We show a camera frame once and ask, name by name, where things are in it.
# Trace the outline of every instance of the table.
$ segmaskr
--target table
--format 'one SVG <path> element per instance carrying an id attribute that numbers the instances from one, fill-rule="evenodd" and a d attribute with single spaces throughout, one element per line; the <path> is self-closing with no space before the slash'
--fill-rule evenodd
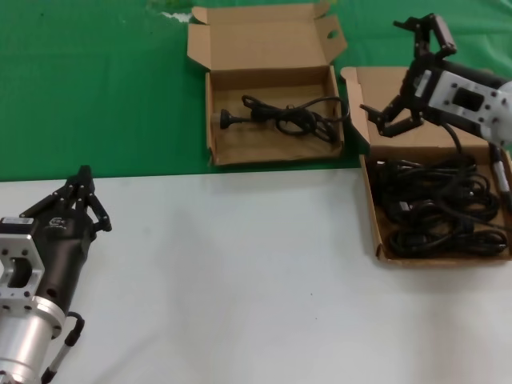
<path id="1" fill-rule="evenodd" d="M 186 57 L 186 23 L 162 12 L 300 1 L 0 1 L 2 156 L 13 159 L 0 162 L 0 181 L 65 178 L 80 164 L 101 177 L 218 172 L 206 148 L 205 70 Z M 435 11 L 454 34 L 456 62 L 512 76 L 510 0 L 330 2 L 349 43 L 337 73 L 408 66 L 412 34 L 392 21 Z M 341 159 L 280 169 L 357 166 L 361 151 L 347 128 Z M 237 168 L 248 169 L 269 167 Z"/>
<path id="2" fill-rule="evenodd" d="M 61 185 L 0 184 L 0 212 L 18 214 Z M 55 384 L 512 377 L 512 264 L 376 262 L 359 170 L 96 185 L 114 230 L 92 244 L 72 303 L 86 328 Z"/>

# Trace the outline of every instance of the white table surface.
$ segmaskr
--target white table surface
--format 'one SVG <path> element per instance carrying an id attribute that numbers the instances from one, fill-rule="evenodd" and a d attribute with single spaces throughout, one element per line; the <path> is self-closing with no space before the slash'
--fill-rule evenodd
<path id="1" fill-rule="evenodd" d="M 0 214 L 61 185 L 0 184 Z M 114 230 L 55 384 L 510 384 L 512 263 L 377 263 L 360 170 L 96 185 Z"/>

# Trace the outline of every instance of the silver metal cylinder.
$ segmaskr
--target silver metal cylinder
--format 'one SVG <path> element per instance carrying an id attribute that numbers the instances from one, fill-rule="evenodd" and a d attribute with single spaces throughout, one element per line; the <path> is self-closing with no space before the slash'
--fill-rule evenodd
<path id="1" fill-rule="evenodd" d="M 39 297 L 22 310 L 1 311 L 0 373 L 5 373 L 4 382 L 11 378 L 13 384 L 39 384 L 46 351 L 52 338 L 61 333 L 64 313 Z"/>

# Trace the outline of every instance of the robotic arm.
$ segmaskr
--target robotic arm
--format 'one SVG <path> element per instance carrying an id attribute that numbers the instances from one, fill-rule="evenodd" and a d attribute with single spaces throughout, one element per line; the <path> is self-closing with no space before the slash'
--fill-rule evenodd
<path id="1" fill-rule="evenodd" d="M 94 194 L 88 166 L 19 218 L 0 220 L 0 384 L 50 382 L 78 340 L 85 322 L 69 308 L 100 230 L 109 232 L 112 226 Z M 46 350 L 62 332 L 66 316 L 76 317 L 76 326 L 41 381 Z"/>
<path id="2" fill-rule="evenodd" d="M 361 106 L 382 136 L 392 138 L 427 120 L 450 124 L 497 146 L 512 142 L 512 81 L 449 62 L 457 47 L 444 20 L 436 14 L 395 22 L 414 32 L 414 60 L 399 95 L 383 110 Z M 430 32 L 441 47 L 430 51 Z M 402 110 L 410 118 L 394 122 Z"/>

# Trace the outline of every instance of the black cable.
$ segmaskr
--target black cable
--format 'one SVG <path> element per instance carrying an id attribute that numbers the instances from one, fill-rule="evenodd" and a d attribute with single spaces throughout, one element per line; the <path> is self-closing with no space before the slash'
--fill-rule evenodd
<path id="1" fill-rule="evenodd" d="M 339 102 L 342 105 L 342 116 L 340 118 L 324 118 L 320 114 L 308 110 L 309 106 L 319 102 Z M 328 142 L 336 144 L 340 142 L 339 129 L 334 124 L 343 122 L 350 115 L 348 103 L 337 96 L 326 96 L 316 98 L 301 106 L 287 106 L 286 108 L 277 108 L 265 104 L 264 102 L 248 95 L 242 96 L 243 105 L 250 109 L 250 118 L 231 117 L 229 112 L 221 112 L 221 128 L 225 129 L 230 124 L 236 122 L 266 122 L 275 120 L 275 127 L 282 133 L 291 136 L 304 136 L 312 134 L 313 136 Z M 291 122 L 296 128 L 289 128 L 287 123 Z"/>
<path id="2" fill-rule="evenodd" d="M 57 356 L 48 366 L 48 368 L 46 368 L 44 374 L 42 374 L 41 384 L 48 384 L 54 379 L 55 375 L 57 374 L 59 366 L 61 365 L 64 358 L 67 356 L 71 347 L 73 347 L 77 343 L 78 339 L 80 338 L 80 334 L 83 331 L 83 327 L 86 324 L 82 316 L 80 316 L 76 312 L 68 312 L 67 317 L 76 318 L 77 321 L 74 324 L 74 328 L 68 333 L 66 340 L 64 340 L 64 344 L 62 345 Z"/>
<path id="3" fill-rule="evenodd" d="M 372 195 L 388 219 L 400 225 L 388 237 L 399 257 L 425 258 L 445 252 L 491 257 L 507 247 L 498 230 L 474 230 L 496 217 L 498 196 L 477 172 L 475 160 L 458 152 L 429 166 L 416 162 L 380 162 L 372 176 Z"/>
<path id="4" fill-rule="evenodd" d="M 458 136 L 455 133 L 454 129 L 446 123 L 442 123 L 441 126 L 445 129 L 446 132 L 448 132 L 448 134 L 451 136 L 452 140 L 454 141 L 455 149 L 457 150 L 457 153 L 462 154 L 461 141 L 458 139 Z"/>

